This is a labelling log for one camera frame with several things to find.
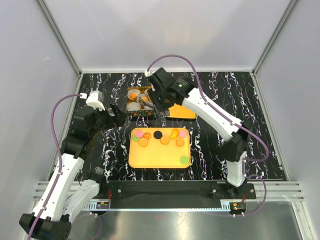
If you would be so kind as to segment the orange swirl cookie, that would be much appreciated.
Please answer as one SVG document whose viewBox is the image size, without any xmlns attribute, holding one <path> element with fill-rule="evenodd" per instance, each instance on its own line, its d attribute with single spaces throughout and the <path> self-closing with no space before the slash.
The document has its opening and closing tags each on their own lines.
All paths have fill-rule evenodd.
<svg viewBox="0 0 320 240">
<path fill-rule="evenodd" d="M 130 94 L 130 98 L 131 98 L 132 100 L 136 99 L 137 96 L 138 96 L 138 95 L 137 95 L 135 92 L 133 92 L 133 93 Z"/>
</svg>

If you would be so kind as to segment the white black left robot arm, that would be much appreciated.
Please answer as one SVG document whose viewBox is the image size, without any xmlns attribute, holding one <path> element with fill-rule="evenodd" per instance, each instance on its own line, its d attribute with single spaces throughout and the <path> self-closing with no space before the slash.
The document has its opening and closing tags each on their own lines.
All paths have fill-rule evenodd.
<svg viewBox="0 0 320 240">
<path fill-rule="evenodd" d="M 58 163 L 44 194 L 31 213 L 20 217 L 19 225 L 29 239 L 66 240 L 72 223 L 86 204 L 108 193 L 108 186 L 98 173 L 85 179 L 75 193 L 69 191 L 98 135 L 122 127 L 126 121 L 126 113 L 115 104 L 110 107 L 113 114 L 87 105 L 74 113 L 70 131 L 59 145 Z"/>
</svg>

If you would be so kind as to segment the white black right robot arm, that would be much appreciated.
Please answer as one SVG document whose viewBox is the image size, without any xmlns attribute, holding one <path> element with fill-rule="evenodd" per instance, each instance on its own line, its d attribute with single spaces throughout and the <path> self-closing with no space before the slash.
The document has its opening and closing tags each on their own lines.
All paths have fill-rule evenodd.
<svg viewBox="0 0 320 240">
<path fill-rule="evenodd" d="M 220 152 L 226 160 L 228 195 L 235 199 L 243 195 L 250 126 L 209 99 L 200 91 L 198 83 L 189 77 L 174 78 L 162 67 L 155 72 L 146 70 L 144 75 L 151 83 L 148 94 L 157 112 L 167 111 L 175 104 L 183 106 L 196 113 L 222 137 L 224 144 Z"/>
</svg>

